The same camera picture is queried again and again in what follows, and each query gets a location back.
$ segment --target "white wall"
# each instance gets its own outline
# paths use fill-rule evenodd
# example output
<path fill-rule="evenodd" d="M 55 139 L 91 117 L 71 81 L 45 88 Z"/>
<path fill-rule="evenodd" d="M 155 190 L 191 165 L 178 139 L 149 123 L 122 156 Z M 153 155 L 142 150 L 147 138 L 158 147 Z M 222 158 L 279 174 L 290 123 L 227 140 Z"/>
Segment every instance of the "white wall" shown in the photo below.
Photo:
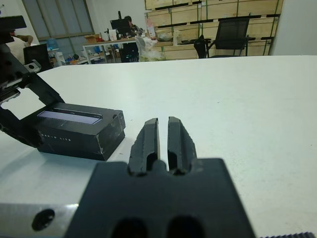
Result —
<path fill-rule="evenodd" d="M 33 36 L 33 43 L 39 44 L 38 38 L 35 35 L 34 29 L 30 22 L 29 16 L 25 10 L 22 0 L 0 0 L 0 6 L 4 5 L 1 10 L 1 17 L 4 16 L 19 16 L 22 15 L 26 23 L 26 28 L 17 29 L 16 35 Z"/>
<path fill-rule="evenodd" d="M 317 55 L 317 0 L 284 0 L 271 55 Z"/>
<path fill-rule="evenodd" d="M 87 7 L 96 34 L 112 29 L 110 20 L 129 15 L 133 24 L 146 29 L 144 0 L 87 0 Z"/>

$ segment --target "window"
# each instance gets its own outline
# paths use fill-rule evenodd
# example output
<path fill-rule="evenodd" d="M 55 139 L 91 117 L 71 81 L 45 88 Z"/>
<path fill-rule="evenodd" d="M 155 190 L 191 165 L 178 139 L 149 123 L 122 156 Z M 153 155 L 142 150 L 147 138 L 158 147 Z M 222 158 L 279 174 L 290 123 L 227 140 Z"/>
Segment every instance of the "window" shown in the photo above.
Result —
<path fill-rule="evenodd" d="M 81 55 L 84 35 L 93 34 L 85 0 L 23 0 L 41 44 L 55 38 L 65 59 Z"/>

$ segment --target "office chair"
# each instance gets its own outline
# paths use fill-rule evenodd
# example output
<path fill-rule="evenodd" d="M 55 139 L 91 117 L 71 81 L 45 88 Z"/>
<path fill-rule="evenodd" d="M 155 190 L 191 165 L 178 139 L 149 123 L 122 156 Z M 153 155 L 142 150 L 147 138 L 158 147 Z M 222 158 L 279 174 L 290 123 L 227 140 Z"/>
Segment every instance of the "office chair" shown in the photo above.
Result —
<path fill-rule="evenodd" d="M 25 64 L 36 60 L 41 65 L 40 72 L 53 68 L 50 62 L 48 48 L 46 44 L 25 47 L 23 49 Z"/>
<path fill-rule="evenodd" d="M 248 41 L 249 36 L 247 35 L 247 30 L 249 26 L 248 18 L 235 18 L 229 20 L 221 20 L 219 22 L 216 39 L 211 42 L 211 39 L 204 39 L 201 35 L 199 39 L 194 42 L 194 47 L 198 53 L 198 57 L 210 58 L 209 50 L 213 45 L 216 49 L 222 50 L 242 50 L 246 48 L 246 56 L 248 55 Z M 219 55 L 212 56 L 211 58 L 221 58 L 221 57 L 235 57 L 235 55 Z"/>

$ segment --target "black box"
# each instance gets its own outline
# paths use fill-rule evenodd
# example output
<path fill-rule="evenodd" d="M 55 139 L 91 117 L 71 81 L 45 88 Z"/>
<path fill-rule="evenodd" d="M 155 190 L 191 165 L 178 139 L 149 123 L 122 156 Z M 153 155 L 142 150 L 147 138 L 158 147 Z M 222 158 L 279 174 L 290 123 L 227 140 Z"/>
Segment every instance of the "black box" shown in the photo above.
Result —
<path fill-rule="evenodd" d="M 41 152 L 107 160 L 125 137 L 120 110 L 56 103 L 21 120 L 37 129 Z"/>

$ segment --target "white table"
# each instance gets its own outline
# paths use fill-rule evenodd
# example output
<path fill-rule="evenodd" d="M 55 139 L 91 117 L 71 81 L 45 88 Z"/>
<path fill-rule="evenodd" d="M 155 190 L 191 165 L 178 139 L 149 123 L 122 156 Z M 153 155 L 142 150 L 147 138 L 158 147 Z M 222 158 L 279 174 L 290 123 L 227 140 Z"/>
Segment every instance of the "white table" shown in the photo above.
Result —
<path fill-rule="evenodd" d="M 40 76 L 71 104 L 121 109 L 128 162 L 148 119 L 182 120 L 199 158 L 222 157 L 260 236 L 317 233 L 317 56 L 241 57 L 62 66 Z M 42 104 L 29 90 L 5 106 Z M 95 161 L 39 153 L 0 133 L 0 202 L 76 203 Z"/>
<path fill-rule="evenodd" d="M 104 42 L 98 42 L 98 43 L 87 43 L 87 44 L 83 44 L 83 49 L 86 53 L 86 55 L 88 56 L 88 52 L 87 52 L 87 48 L 89 47 L 96 47 L 96 46 L 100 46 L 103 50 L 103 52 L 105 52 L 105 46 L 113 46 L 115 44 L 128 44 L 128 43 L 135 43 L 135 38 L 128 38 L 128 39 L 121 39 L 121 40 L 117 40 L 117 41 L 104 41 Z M 112 58 L 113 58 L 113 62 L 115 62 L 115 56 L 114 56 L 114 49 L 112 48 Z M 86 57 L 88 64 L 91 64 L 91 59 L 89 57 Z"/>

